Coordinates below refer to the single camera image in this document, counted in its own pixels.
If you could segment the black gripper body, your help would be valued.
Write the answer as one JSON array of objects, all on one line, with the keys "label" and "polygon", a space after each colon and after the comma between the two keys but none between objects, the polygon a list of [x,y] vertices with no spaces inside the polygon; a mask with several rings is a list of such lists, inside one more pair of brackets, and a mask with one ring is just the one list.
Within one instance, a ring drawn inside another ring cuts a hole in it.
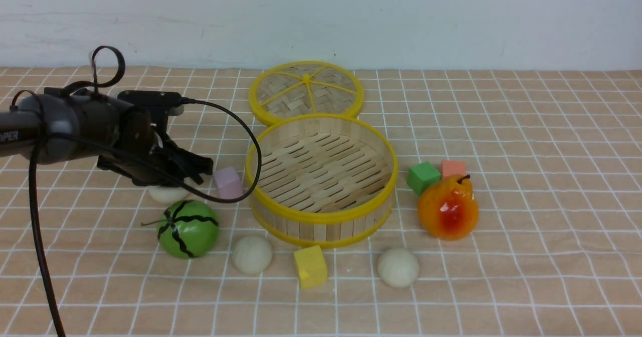
[{"label": "black gripper body", "polygon": [[[141,159],[146,165],[159,169],[167,167],[165,157],[154,154],[158,137],[151,126],[151,118],[147,111],[140,108],[130,108],[120,115],[119,138],[114,148]],[[98,157],[97,168],[103,171],[113,171],[131,179],[135,186],[160,186],[167,182],[159,174],[142,167],[128,158],[106,152]]]}]

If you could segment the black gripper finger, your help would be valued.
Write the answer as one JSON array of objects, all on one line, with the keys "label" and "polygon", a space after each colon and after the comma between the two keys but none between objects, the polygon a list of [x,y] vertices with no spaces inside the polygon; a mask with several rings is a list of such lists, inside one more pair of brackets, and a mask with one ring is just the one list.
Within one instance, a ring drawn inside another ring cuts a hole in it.
[{"label": "black gripper finger", "polygon": [[204,183],[204,178],[199,173],[174,170],[170,175],[174,177],[175,181],[168,180],[168,186],[181,186],[182,184],[200,186]]}]

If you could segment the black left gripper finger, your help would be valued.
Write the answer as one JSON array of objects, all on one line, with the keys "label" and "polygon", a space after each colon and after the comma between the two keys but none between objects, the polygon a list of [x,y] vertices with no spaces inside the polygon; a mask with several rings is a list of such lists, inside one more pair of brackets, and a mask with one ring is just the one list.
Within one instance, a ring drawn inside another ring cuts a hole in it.
[{"label": "black left gripper finger", "polygon": [[192,153],[174,143],[168,145],[168,155],[186,176],[211,176],[213,174],[214,163],[211,158]]}]

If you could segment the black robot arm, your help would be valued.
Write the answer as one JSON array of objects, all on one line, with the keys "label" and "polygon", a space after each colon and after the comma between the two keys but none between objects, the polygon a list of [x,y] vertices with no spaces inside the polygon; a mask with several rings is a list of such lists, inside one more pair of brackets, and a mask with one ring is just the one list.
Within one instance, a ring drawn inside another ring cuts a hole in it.
[{"label": "black robot arm", "polygon": [[94,96],[87,88],[67,94],[45,88],[21,99],[1,115],[1,155],[30,158],[37,140],[50,133],[72,134],[91,145],[51,139],[38,163],[53,164],[97,157],[97,167],[130,179],[136,186],[172,186],[149,166],[202,184],[213,173],[213,160],[180,148],[167,134],[170,115],[182,112],[177,92],[125,90],[116,97]]}]

